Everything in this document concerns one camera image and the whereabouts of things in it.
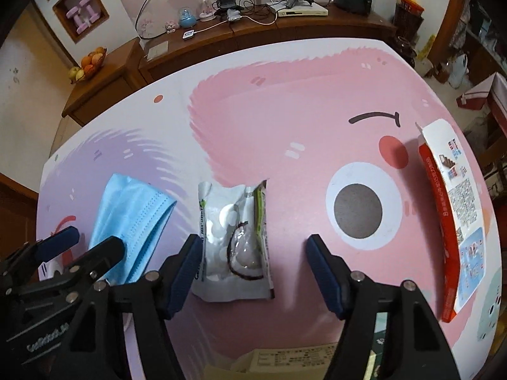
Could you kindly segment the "white set-top box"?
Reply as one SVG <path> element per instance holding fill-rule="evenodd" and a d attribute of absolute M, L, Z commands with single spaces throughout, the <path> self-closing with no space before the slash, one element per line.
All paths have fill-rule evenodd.
<path fill-rule="evenodd" d="M 280 17 L 328 16 L 328 9 L 317 3 L 299 2 L 288 8 L 286 2 L 280 2 L 270 9 Z"/>

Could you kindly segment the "pink dumbbells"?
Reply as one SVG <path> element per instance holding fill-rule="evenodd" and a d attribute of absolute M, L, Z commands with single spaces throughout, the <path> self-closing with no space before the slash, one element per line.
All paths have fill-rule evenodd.
<path fill-rule="evenodd" d="M 87 29 L 100 20 L 100 11 L 95 10 L 91 4 L 92 0 L 81 0 L 78 5 L 69 9 L 66 18 L 73 20 L 76 26 L 76 33 L 81 35 Z"/>

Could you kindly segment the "wooden tv cabinet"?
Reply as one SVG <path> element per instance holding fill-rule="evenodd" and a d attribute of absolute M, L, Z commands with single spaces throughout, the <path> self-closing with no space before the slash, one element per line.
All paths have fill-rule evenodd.
<path fill-rule="evenodd" d="M 222 24 L 182 39 L 177 30 L 142 47 L 139 39 L 126 42 L 106 55 L 102 70 L 90 81 L 74 85 L 63 117 L 85 126 L 122 99 L 165 76 L 231 52 L 291 40 L 352 37 L 387 42 L 396 33 L 390 21 L 372 12 L 350 14 L 335 6 L 327 16 L 282 17 L 270 26 L 247 19 Z"/>

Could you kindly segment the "dark ceramic jar stack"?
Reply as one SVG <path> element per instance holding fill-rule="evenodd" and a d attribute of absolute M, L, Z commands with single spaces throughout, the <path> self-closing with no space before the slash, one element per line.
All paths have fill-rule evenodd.
<path fill-rule="evenodd" d="M 395 37 L 395 48 L 396 48 L 396 52 L 399 53 L 401 58 L 403 58 L 407 62 L 407 64 L 409 64 L 414 69 L 415 68 L 415 58 L 417 56 L 417 52 L 415 52 L 411 43 L 407 39 L 405 39 L 401 36 L 396 36 Z"/>

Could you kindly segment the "silver foil wrapper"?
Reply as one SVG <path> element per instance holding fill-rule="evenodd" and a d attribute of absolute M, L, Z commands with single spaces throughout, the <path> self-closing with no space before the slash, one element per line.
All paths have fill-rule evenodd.
<path fill-rule="evenodd" d="M 198 185 L 203 255 L 192 292 L 208 303 L 273 299 L 266 186 Z"/>

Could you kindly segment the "blue teapot ornament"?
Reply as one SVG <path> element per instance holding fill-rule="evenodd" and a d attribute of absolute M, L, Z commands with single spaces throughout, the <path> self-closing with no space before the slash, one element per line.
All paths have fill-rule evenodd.
<path fill-rule="evenodd" d="M 188 7 L 183 7 L 179 10 L 179 25 L 183 29 L 191 29 L 197 24 L 197 18 L 192 10 Z"/>

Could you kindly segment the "red white flat box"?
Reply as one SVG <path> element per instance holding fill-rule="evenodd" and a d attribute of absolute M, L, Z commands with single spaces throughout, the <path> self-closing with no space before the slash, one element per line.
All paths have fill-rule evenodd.
<path fill-rule="evenodd" d="M 431 182 L 443 236 L 442 320 L 451 322 L 485 276 L 485 223 L 473 170 L 458 134 L 438 119 L 420 130 L 419 155 Z"/>

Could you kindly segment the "fruit bowl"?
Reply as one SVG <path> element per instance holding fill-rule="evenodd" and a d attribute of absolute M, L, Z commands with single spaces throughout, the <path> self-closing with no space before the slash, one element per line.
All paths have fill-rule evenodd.
<path fill-rule="evenodd" d="M 79 66 L 73 66 L 68 71 L 71 84 L 87 81 L 93 78 L 102 67 L 106 58 L 106 48 L 99 46 L 93 52 L 84 56 Z"/>

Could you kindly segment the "yellow green chocolate box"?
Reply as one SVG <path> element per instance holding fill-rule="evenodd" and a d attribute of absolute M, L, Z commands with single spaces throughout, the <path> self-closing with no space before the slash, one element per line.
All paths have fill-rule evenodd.
<path fill-rule="evenodd" d="M 336 343 L 300 348 L 254 349 L 220 366 L 208 364 L 204 379 L 323 379 Z"/>

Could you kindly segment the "side table with cloth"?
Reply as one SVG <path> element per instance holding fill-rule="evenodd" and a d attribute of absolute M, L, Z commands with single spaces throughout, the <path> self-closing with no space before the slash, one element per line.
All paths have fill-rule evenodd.
<path fill-rule="evenodd" d="M 506 78 L 494 73 L 478 85 L 470 88 L 456 99 L 460 108 L 479 111 L 485 105 L 504 133 L 507 129 L 507 86 Z"/>

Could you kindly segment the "blue face mask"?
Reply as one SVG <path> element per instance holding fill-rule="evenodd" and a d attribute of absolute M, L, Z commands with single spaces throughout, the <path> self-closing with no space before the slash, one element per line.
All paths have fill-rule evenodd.
<path fill-rule="evenodd" d="M 109 237 L 125 245 L 123 259 L 105 274 L 112 286 L 136 282 L 157 247 L 176 201 L 150 184 L 115 173 L 102 194 L 88 243 L 93 248 Z"/>

